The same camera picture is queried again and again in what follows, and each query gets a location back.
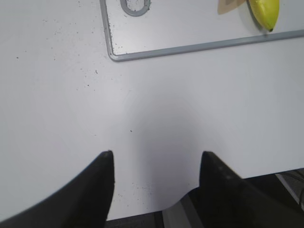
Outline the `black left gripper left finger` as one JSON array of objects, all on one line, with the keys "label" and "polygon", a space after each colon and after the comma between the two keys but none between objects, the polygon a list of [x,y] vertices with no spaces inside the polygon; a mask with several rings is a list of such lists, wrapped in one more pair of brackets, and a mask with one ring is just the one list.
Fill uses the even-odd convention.
[{"label": "black left gripper left finger", "polygon": [[114,155],[100,153],[60,190],[0,223],[2,228],[103,228],[114,194]]}]

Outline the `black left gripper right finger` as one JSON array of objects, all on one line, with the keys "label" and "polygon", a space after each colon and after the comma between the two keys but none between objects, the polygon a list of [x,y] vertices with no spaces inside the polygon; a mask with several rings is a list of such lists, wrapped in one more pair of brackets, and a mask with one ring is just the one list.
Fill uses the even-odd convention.
[{"label": "black left gripper right finger", "polygon": [[304,216],[241,178],[215,153],[204,151],[199,216],[206,228],[302,228]]}]

